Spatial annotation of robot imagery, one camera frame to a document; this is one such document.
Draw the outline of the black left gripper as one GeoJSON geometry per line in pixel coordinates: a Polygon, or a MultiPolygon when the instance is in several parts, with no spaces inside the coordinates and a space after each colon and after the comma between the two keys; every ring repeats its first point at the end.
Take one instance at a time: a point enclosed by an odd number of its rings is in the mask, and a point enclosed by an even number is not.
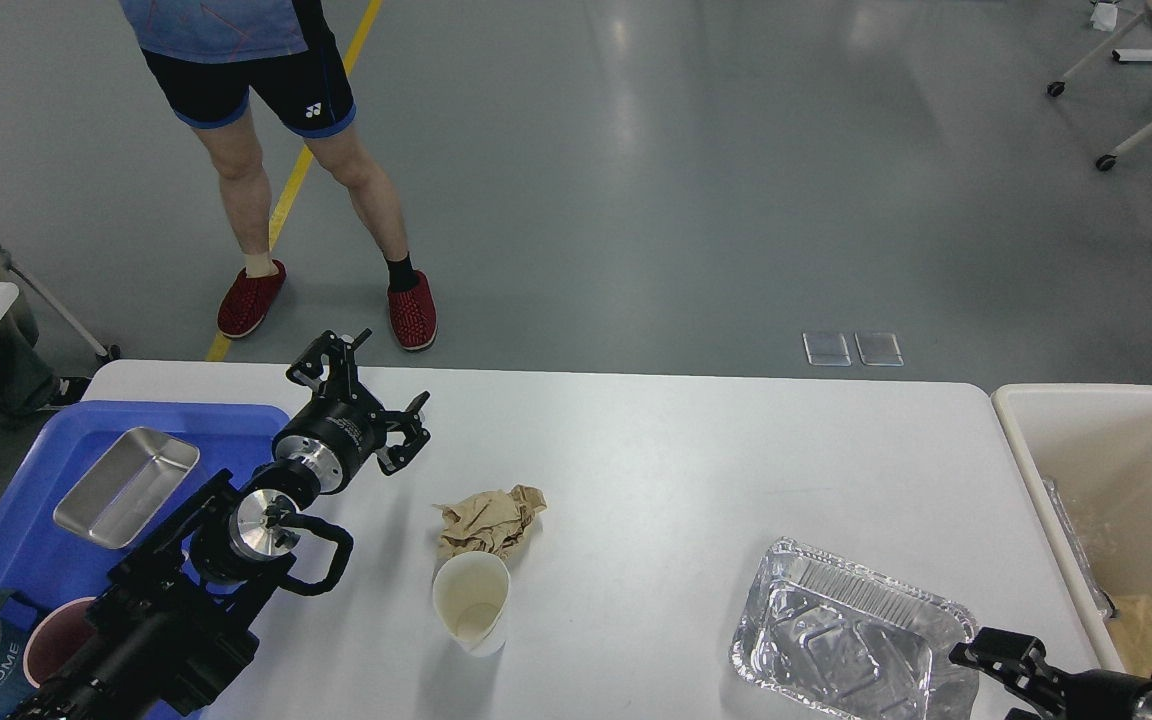
{"type": "Polygon", "coordinates": [[[271,488],[287,497],[338,495],[369,457],[393,477],[429,444],[422,419],[429,391],[402,411],[385,410],[361,382],[355,355],[371,334],[324,331],[285,370],[289,382],[311,389],[311,400],[274,438],[271,488]]]}

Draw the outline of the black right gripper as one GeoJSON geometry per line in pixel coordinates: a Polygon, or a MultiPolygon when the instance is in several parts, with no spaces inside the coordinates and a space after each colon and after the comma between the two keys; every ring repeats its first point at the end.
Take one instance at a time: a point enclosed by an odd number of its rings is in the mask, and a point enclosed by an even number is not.
{"type": "Polygon", "coordinates": [[[1046,647],[1034,635],[982,628],[956,643],[948,661],[996,680],[1005,691],[1037,702],[1036,712],[1010,708],[1005,720],[1152,719],[1152,682],[1114,670],[1044,667],[1046,647]]]}

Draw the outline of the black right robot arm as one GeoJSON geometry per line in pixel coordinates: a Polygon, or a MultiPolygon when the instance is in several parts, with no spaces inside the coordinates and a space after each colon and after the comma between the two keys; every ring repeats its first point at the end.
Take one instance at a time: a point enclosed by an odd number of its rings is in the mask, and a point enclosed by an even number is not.
{"type": "Polygon", "coordinates": [[[1066,673],[1047,662],[1034,635],[984,626],[972,641],[955,644],[948,660],[995,679],[1029,706],[1007,711],[1007,719],[1152,719],[1152,673],[1066,673]]]}

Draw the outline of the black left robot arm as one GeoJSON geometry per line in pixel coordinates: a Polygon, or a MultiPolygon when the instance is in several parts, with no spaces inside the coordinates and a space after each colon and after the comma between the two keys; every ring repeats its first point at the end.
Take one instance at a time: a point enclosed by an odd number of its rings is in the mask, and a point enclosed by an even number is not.
{"type": "Polygon", "coordinates": [[[338,495],[370,457],[406,468],[430,441],[429,392],[391,410],[358,377],[370,336],[324,331],[288,366],[306,406],[242,487],[219,471],[108,571],[84,620],[93,635],[13,719],[142,719],[164,702],[180,717],[211,705],[253,661],[251,626],[278,591],[328,593],[353,555],[351,533],[308,511],[338,495]]]}

